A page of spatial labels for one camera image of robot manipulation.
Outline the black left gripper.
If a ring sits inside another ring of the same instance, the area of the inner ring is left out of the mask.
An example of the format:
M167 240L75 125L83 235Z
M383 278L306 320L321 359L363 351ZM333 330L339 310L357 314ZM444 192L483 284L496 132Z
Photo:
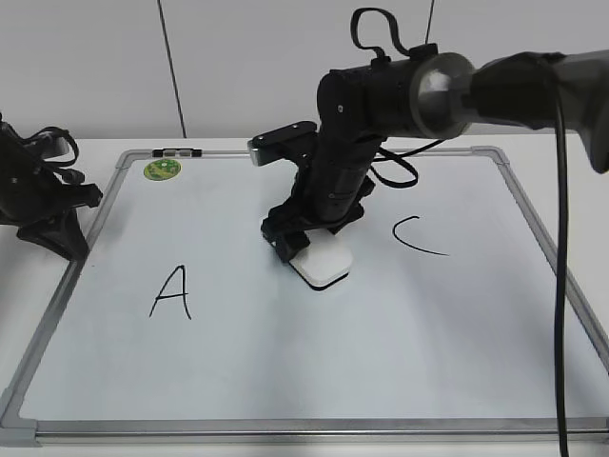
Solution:
M1 222L21 227L22 241L85 260L89 246L77 212L65 210L97 208L103 192L95 184L62 185L49 160L66 153L66 141L52 129L22 138L1 122Z

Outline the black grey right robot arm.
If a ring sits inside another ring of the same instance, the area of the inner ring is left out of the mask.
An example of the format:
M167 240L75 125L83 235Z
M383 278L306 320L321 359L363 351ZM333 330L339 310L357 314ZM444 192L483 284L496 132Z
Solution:
M313 229L338 232L363 216L362 200L379 181L376 157L400 162L391 137L441 142L473 124L570 129L594 171L608 170L608 54L521 52L475 68L434 46L408 59L386 56L331 70L317 89L318 123L302 122L251 140L258 165L297 166L289 197L261 231L283 261L308 244Z

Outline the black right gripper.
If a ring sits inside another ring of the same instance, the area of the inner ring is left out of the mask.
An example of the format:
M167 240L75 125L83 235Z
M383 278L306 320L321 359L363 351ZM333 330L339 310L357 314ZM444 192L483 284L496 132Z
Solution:
M371 110L381 75L379 70L350 69L331 70L322 78L315 149L297 167L287 200L261 224L264 239L283 263L310 245L305 229L336 234L363 218L360 199L371 191L366 175L385 140Z

